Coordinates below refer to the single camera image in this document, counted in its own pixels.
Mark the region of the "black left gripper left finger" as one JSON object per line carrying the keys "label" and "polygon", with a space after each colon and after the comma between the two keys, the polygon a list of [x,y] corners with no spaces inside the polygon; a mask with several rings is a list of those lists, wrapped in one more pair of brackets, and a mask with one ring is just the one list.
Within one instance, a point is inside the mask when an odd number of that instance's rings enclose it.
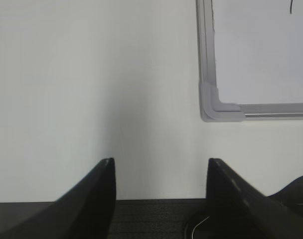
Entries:
{"label": "black left gripper left finger", "polygon": [[0,239],[105,239],[115,204],[115,160],[102,159],[61,198]]}

